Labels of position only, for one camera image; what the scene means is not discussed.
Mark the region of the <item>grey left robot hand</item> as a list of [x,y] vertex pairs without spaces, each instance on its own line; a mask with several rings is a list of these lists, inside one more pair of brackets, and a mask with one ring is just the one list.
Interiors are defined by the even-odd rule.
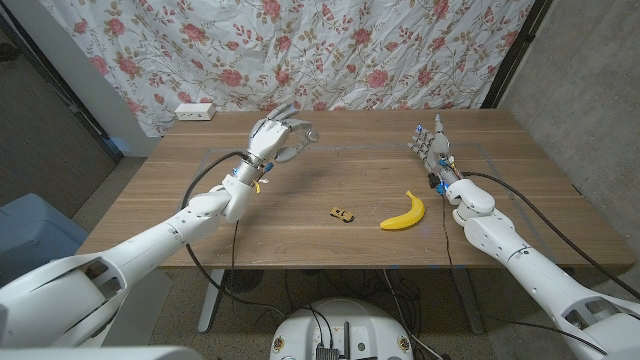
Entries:
[[[247,154],[254,167],[271,159],[278,164],[291,161],[311,143],[319,140],[313,124],[295,119],[298,110],[293,104],[282,104],[260,119],[249,133]],[[300,131],[303,137],[294,146],[286,146],[291,133]]]

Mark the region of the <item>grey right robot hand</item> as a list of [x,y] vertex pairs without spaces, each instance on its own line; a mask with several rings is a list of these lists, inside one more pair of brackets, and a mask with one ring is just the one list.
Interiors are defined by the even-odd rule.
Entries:
[[440,174],[449,165],[451,158],[450,143],[444,134],[444,126],[441,115],[435,116],[435,129],[431,132],[425,126],[418,124],[415,135],[407,144],[424,163],[429,173]]

